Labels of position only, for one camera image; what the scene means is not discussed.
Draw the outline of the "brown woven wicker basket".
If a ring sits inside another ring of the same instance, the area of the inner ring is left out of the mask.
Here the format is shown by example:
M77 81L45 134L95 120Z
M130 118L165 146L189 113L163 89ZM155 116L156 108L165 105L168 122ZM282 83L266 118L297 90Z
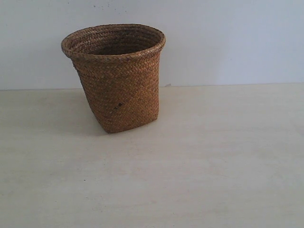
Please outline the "brown woven wicker basket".
M165 42L162 31L142 24L88 27L62 40L62 52L72 61L89 107L107 133L158 118Z

